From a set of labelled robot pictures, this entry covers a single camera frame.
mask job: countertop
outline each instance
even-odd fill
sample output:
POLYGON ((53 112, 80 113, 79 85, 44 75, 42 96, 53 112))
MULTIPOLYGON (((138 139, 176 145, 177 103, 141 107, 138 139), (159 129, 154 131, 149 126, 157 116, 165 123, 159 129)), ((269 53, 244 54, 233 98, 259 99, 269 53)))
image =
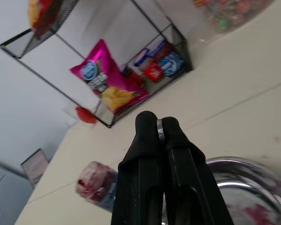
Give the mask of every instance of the countertop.
POLYGON ((176 117, 207 158, 249 158, 281 175, 281 0, 206 46, 194 71, 112 129, 72 127, 16 224, 110 224, 111 213, 79 197, 75 181, 92 161, 117 169, 144 110, 176 117))

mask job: candy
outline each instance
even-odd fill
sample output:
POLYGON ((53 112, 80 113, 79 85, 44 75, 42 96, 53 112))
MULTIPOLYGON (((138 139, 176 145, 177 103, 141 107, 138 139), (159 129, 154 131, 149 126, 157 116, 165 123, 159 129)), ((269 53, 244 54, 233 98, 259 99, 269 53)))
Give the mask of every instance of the candy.
POLYGON ((249 0, 242 0, 237 4, 237 12, 241 14, 246 14, 250 10, 249 0))
POLYGON ((273 0, 205 0, 201 8, 216 29, 223 32, 250 20, 271 1, 273 0))

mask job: stainless steel bowl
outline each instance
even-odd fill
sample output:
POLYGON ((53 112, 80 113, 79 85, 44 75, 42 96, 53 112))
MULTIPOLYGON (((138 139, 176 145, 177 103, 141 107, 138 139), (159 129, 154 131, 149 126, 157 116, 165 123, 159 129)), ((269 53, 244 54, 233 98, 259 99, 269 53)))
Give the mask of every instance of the stainless steel bowl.
POLYGON ((281 225, 281 177, 237 157, 207 161, 235 225, 281 225))

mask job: black wire rack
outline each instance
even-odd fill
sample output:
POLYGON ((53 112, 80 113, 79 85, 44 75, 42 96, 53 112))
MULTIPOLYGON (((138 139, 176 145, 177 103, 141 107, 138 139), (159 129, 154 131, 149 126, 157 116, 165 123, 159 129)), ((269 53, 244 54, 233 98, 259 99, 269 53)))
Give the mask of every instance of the black wire rack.
MULTIPOLYGON (((71 102, 73 102, 77 106, 81 106, 76 100, 74 100, 72 97, 70 97, 68 94, 66 94, 64 91, 59 89, 57 86, 55 86, 53 83, 51 83, 49 80, 44 78, 41 74, 39 74, 37 71, 32 69, 30 66, 28 66, 26 63, 24 63, 21 58, 24 57, 27 53, 32 51, 34 48, 38 47, 40 44, 42 44, 45 40, 50 38, 51 36, 55 35, 57 38, 59 38, 63 43, 65 43, 70 49, 72 49, 76 54, 78 54, 83 59, 85 58, 82 54, 80 54, 75 48, 73 48, 72 45, 70 45, 65 39, 63 39, 57 31, 62 26, 64 21, 67 19, 75 5, 77 4, 78 0, 53 0, 52 4, 44 14, 43 18, 41 18, 40 24, 38 28, 35 30, 28 29, 15 37, 9 39, 8 41, 5 41, 0 45, 0 48, 5 51, 8 55, 12 56, 16 61, 18 61, 21 65, 23 65, 25 68, 27 68, 30 72, 32 72, 34 75, 36 75, 38 78, 40 78, 42 81, 50 85, 52 88, 54 88, 56 91, 58 91, 60 94, 65 96, 67 99, 69 99, 71 102), (54 22, 52 22, 50 25, 45 25, 48 21, 48 19, 52 16, 52 14, 56 14, 56 18, 54 22)), ((116 122, 118 122, 121 118, 125 117, 128 113, 130 113, 133 109, 141 105, 143 102, 151 98, 153 95, 155 95, 157 92, 165 88, 167 85, 172 83, 174 80, 181 77, 186 72, 189 72, 193 70, 192 62, 190 59, 190 55, 188 52, 188 46, 186 38, 181 34, 181 32, 177 29, 177 27, 174 25, 172 20, 167 16, 166 18, 169 20, 169 25, 164 29, 160 30, 156 24, 150 19, 150 17, 146 14, 146 12, 139 6, 139 4, 135 0, 131 0, 131 2, 136 6, 136 8, 144 15, 144 17, 148 20, 148 22, 155 28, 158 35, 150 41, 145 47, 151 46, 156 40, 162 38, 166 39, 168 43, 172 45, 173 50, 179 54, 180 58, 184 61, 184 66, 177 71, 173 76, 171 77, 163 77, 158 82, 151 82, 148 80, 145 76, 142 75, 144 84, 142 88, 148 92, 148 96, 143 99, 142 101, 129 106, 122 110, 120 113, 113 113, 108 107, 106 107, 101 101, 98 103, 95 112, 93 112, 94 116, 105 126, 108 128, 111 128, 116 122)), ((137 57, 137 55, 140 53, 138 52, 134 57, 132 57, 128 61, 128 65, 132 66, 132 62, 137 57)))

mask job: red object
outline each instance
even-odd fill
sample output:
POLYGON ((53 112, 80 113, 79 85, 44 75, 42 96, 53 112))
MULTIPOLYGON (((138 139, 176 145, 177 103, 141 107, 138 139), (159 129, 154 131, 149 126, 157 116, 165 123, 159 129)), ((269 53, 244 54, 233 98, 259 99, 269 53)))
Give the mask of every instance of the red object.
POLYGON ((196 7, 200 7, 206 4, 207 0, 193 0, 196 7))
POLYGON ((155 63, 153 59, 143 70, 143 72, 145 76, 153 82, 157 81, 163 75, 163 71, 159 68, 159 66, 155 63))
POLYGON ((173 49, 172 46, 166 40, 158 42, 150 52, 150 56, 159 62, 163 60, 173 49))
POLYGON ((254 208, 247 208, 245 212, 254 220, 256 225, 274 225, 269 220, 269 211, 262 205, 257 204, 254 208))
POLYGON ((136 83, 138 86, 141 86, 143 83, 143 79, 140 75, 138 75, 133 69, 128 67, 128 65, 124 64, 120 67, 121 73, 124 77, 136 83))
POLYGON ((135 82, 137 85, 142 85, 142 77, 138 75, 133 69, 130 69, 130 76, 129 79, 135 82))
POLYGON ((77 107, 76 111, 79 119, 81 119, 83 122, 94 123, 94 124, 97 122, 97 119, 89 110, 82 107, 77 107))
POLYGON ((136 58, 134 65, 138 67, 144 75, 155 82, 162 77, 163 71, 157 65, 156 60, 149 57, 149 49, 145 48, 136 58))
POLYGON ((237 12, 246 14, 250 10, 250 2, 248 0, 242 0, 237 4, 237 12))
POLYGON ((109 166, 92 162, 80 174, 76 192, 88 202, 112 212, 117 176, 109 166))
POLYGON ((45 34, 51 25, 55 22, 58 12, 61 7, 61 0, 39 0, 39 18, 32 25, 32 29, 36 32, 37 39, 40 39, 45 34))

